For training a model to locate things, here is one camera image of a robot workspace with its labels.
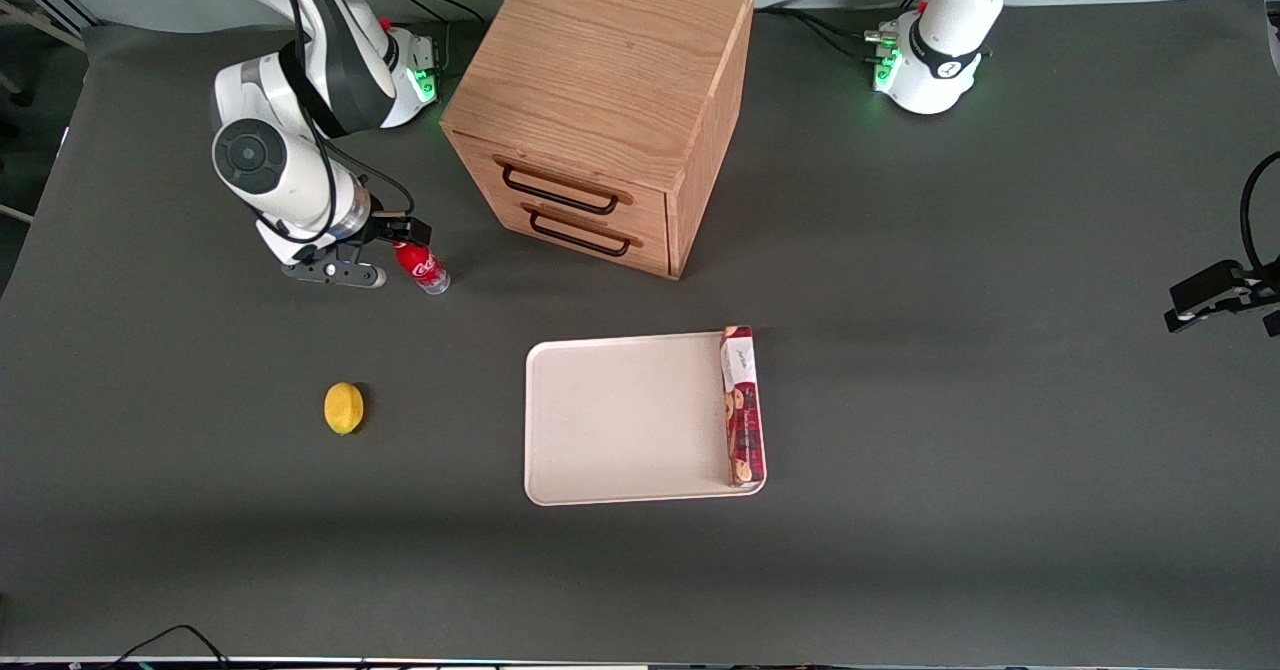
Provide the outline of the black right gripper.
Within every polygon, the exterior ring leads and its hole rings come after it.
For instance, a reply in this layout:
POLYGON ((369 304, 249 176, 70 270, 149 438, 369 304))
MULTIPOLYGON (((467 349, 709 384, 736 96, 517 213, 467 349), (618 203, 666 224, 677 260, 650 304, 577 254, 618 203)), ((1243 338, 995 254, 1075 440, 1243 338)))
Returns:
POLYGON ((371 242, 398 249, 401 243, 430 243, 433 228, 417 218, 403 213, 384 215, 372 214, 364 227, 352 234, 353 246, 365 246, 371 242))

